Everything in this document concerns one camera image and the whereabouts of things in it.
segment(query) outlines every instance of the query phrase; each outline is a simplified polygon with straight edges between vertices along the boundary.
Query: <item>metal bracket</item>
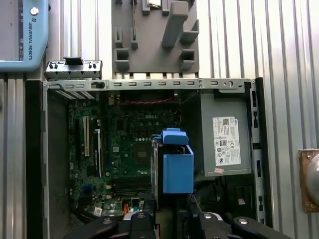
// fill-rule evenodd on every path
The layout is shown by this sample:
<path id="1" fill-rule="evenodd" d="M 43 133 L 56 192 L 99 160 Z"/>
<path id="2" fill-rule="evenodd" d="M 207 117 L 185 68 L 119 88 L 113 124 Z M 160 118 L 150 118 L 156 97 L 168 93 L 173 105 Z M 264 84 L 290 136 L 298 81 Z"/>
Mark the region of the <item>metal bracket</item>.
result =
<path id="1" fill-rule="evenodd" d="M 48 81 L 102 78 L 102 61 L 83 61 L 80 57 L 64 59 L 64 61 L 49 61 L 44 72 Z"/>

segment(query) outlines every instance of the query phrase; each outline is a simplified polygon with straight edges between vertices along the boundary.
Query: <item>gray plastic rack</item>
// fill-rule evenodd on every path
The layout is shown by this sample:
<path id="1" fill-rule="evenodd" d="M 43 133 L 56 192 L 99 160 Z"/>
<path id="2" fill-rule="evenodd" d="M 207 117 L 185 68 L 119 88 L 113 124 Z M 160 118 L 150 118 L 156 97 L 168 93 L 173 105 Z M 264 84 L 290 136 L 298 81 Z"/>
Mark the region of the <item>gray plastic rack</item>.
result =
<path id="1" fill-rule="evenodd" d="M 193 0 L 112 0 L 112 26 L 114 72 L 198 72 Z"/>

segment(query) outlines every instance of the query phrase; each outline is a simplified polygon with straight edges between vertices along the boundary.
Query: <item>motherboard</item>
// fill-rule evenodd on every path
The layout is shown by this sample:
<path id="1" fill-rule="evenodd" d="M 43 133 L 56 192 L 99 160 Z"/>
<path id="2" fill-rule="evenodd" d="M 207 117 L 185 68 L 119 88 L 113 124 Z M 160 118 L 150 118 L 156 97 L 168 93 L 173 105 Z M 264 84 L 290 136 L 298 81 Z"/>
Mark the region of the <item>motherboard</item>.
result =
<path id="1" fill-rule="evenodd" d="M 151 135 L 181 122 L 176 102 L 69 103 L 71 208 L 122 216 L 151 191 Z"/>

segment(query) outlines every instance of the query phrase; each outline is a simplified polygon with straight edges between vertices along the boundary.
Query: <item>pcie slot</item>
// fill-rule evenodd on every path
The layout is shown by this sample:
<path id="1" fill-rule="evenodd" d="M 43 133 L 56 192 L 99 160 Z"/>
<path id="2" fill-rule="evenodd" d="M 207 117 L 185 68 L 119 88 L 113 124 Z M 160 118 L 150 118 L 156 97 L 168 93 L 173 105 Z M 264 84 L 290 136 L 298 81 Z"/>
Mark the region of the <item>pcie slot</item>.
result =
<path id="1" fill-rule="evenodd" d="M 102 141 L 101 141 L 101 129 L 94 129 L 94 167 L 95 176 L 102 176 Z"/>
<path id="2" fill-rule="evenodd" d="M 81 143 L 81 121 L 80 119 L 75 120 L 75 157 L 78 162 L 78 168 L 81 169 L 81 153 L 82 153 L 82 143 Z"/>
<path id="3" fill-rule="evenodd" d="M 84 156 L 90 156 L 90 119 L 88 116 L 83 117 L 84 128 Z"/>

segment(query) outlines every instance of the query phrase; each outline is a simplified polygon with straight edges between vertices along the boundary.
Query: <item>white sticker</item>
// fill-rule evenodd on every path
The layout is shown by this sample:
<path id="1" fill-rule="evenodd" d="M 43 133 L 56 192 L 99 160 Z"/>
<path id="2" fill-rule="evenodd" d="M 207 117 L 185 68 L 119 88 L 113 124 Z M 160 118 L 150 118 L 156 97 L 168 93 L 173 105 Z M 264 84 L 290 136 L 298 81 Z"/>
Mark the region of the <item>white sticker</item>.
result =
<path id="1" fill-rule="evenodd" d="M 100 217 L 102 215 L 102 208 L 94 208 L 93 215 Z"/>
<path id="2" fill-rule="evenodd" d="M 216 166 L 240 164 L 238 120 L 213 118 L 213 129 Z"/>
<path id="3" fill-rule="evenodd" d="M 215 168 L 215 173 L 219 173 L 219 174 L 223 174 L 224 173 L 224 169 L 223 168 Z"/>

